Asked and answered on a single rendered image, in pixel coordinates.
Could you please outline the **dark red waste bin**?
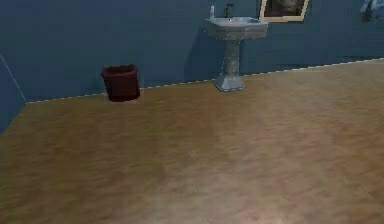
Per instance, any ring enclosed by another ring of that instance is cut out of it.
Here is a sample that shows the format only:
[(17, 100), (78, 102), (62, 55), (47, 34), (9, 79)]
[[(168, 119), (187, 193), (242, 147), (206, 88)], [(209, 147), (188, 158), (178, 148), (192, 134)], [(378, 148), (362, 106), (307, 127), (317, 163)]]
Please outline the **dark red waste bin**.
[(104, 67), (101, 77), (112, 102), (130, 101), (140, 96), (138, 68), (134, 64)]

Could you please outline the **grey pedestal sink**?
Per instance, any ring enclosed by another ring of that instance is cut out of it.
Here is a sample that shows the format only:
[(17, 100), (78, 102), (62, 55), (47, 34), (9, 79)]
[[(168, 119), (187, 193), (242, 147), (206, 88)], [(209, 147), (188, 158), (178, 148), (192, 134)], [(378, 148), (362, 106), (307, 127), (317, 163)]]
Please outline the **grey pedestal sink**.
[(213, 84), (222, 92), (242, 90), (245, 84), (239, 75), (241, 42), (264, 38), (268, 23), (253, 17), (209, 18), (204, 26), (210, 36), (226, 42), (222, 70)]

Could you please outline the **pale blue hanging towel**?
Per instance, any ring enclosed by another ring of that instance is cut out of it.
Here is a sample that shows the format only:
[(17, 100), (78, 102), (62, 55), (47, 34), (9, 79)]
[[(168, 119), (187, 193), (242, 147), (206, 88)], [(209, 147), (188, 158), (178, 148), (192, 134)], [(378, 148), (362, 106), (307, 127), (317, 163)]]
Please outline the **pale blue hanging towel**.
[(363, 22), (384, 21), (384, 0), (364, 0), (360, 15)]

